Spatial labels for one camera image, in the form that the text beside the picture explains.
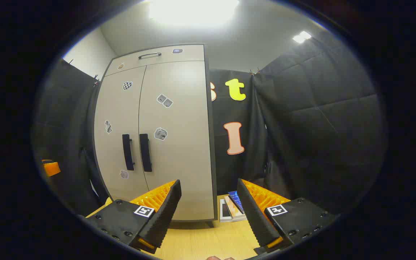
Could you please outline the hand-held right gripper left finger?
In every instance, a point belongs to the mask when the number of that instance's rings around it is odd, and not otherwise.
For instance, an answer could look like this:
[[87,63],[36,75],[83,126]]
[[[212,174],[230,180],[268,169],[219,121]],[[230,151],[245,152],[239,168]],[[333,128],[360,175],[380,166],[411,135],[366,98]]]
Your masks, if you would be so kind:
[[85,223],[118,242],[153,254],[162,245],[181,196],[177,179],[131,201],[107,199]]

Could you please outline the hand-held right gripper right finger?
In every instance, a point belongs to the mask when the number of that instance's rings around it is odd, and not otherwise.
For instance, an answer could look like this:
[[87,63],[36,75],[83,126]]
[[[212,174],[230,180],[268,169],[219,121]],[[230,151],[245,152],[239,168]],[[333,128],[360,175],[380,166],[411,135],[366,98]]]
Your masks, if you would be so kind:
[[237,195],[259,244],[258,255],[306,242],[339,218],[308,199],[286,199],[244,179],[238,179]]

